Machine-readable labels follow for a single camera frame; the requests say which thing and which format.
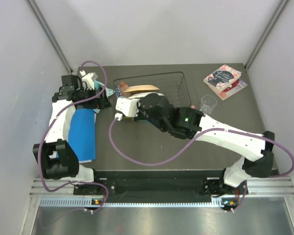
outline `tabletop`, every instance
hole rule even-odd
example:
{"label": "tabletop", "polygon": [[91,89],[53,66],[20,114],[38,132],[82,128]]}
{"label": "tabletop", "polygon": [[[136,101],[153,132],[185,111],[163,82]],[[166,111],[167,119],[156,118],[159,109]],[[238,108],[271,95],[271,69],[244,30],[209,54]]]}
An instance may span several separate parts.
{"label": "tabletop", "polygon": [[[203,79],[223,64],[191,64],[191,65],[139,65],[139,66],[106,66],[108,87],[115,89],[115,79],[141,76],[155,73],[181,71],[185,74],[191,103],[200,107],[200,99],[206,94],[217,98],[218,104],[210,115],[212,118],[252,133],[263,133],[264,125],[259,113],[250,79],[243,64],[228,64],[242,72],[241,79],[248,86],[237,94],[222,101],[203,83]],[[96,72],[98,81],[103,82],[103,73],[98,67],[85,67],[86,72]],[[115,95],[110,98],[114,105]],[[101,110],[96,119],[96,159],[84,164],[95,170],[164,170],[164,169],[223,169],[231,166],[240,155],[213,144],[195,141],[183,154],[175,160],[161,166],[142,166],[132,163],[119,155],[112,147],[108,130],[116,113],[115,107]],[[177,153],[189,140],[174,138],[163,133],[149,123],[138,121],[117,122],[113,129],[116,145],[126,155],[145,163],[157,163]]]}

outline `gray wall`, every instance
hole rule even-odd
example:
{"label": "gray wall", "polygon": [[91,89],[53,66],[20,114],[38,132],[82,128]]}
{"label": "gray wall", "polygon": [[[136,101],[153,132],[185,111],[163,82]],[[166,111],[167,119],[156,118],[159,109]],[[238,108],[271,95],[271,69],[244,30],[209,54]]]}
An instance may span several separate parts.
{"label": "gray wall", "polygon": [[18,234],[37,164],[32,146],[66,74],[24,0],[0,0],[0,235]]}
{"label": "gray wall", "polygon": [[72,67],[246,62],[280,0],[36,0]]}
{"label": "gray wall", "polygon": [[[249,74],[267,127],[294,154],[294,0],[252,64]],[[282,171],[289,157],[275,148]],[[291,174],[294,183],[294,172]]]}

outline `blue mat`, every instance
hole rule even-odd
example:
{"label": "blue mat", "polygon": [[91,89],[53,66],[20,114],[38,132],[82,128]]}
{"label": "blue mat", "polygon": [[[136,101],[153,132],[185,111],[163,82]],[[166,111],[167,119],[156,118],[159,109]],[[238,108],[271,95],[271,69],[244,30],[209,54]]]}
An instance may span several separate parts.
{"label": "blue mat", "polygon": [[80,163],[96,159],[95,111],[77,109],[71,120],[69,145]]}

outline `stack of books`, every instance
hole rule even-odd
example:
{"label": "stack of books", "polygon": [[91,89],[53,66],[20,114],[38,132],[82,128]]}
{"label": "stack of books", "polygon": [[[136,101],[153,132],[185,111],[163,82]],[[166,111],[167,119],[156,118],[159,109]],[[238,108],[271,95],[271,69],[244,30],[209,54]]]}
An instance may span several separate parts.
{"label": "stack of books", "polygon": [[237,71],[228,65],[222,65],[212,74],[204,78],[206,83],[222,100],[229,98],[247,86],[247,83],[240,80],[242,72]]}

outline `wire basket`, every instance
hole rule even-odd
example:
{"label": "wire basket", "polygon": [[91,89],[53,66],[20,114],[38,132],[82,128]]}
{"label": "wire basket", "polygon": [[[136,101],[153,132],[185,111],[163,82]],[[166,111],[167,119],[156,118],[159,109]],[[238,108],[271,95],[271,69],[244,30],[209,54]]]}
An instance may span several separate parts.
{"label": "wire basket", "polygon": [[166,72],[135,77],[118,78],[114,80],[115,88],[120,82],[125,82],[129,87],[138,85],[154,85],[174,107],[191,105],[185,75],[183,72]]}

